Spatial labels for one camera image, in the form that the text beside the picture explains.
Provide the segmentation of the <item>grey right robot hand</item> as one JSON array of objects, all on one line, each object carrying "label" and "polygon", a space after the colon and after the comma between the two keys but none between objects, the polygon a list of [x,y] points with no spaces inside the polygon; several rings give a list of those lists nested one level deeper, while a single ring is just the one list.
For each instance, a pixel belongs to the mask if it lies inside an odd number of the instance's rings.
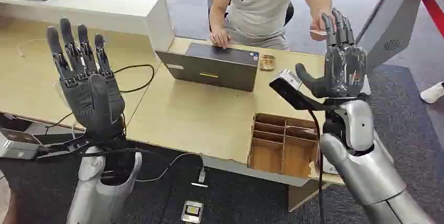
[{"label": "grey right robot hand", "polygon": [[357,47],[349,19],[336,8],[331,13],[321,15],[327,46],[324,75],[312,77],[301,63],[295,66],[296,75],[316,98],[357,97],[367,74],[367,55]]}]

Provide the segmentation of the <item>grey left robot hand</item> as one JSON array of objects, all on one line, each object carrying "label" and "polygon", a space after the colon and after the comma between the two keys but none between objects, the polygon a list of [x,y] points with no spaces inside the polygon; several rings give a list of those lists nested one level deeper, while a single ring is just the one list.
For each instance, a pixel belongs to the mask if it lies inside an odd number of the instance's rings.
[{"label": "grey left robot hand", "polygon": [[95,36],[92,49],[87,27],[81,24],[77,28],[80,43],[77,46],[67,18],[60,20],[63,45],[58,32],[55,27],[48,27],[47,42],[59,73],[59,84],[76,121],[98,141],[123,135],[125,101],[110,68],[103,36],[99,33]]}]

